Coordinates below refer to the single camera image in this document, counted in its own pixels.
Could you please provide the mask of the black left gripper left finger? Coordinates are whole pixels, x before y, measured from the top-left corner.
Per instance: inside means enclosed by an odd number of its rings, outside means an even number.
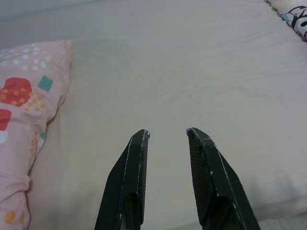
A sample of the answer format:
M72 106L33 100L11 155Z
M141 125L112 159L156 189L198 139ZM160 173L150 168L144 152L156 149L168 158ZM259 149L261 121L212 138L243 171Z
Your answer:
M131 136L110 171L98 216L96 230L139 230L144 221L149 131Z

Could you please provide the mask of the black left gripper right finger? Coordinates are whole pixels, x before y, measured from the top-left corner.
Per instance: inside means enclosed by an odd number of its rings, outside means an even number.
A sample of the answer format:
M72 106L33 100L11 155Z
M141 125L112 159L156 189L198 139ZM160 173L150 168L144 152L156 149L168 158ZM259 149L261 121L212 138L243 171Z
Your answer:
M204 230L258 230L260 226L239 177L211 137L188 128L192 182Z

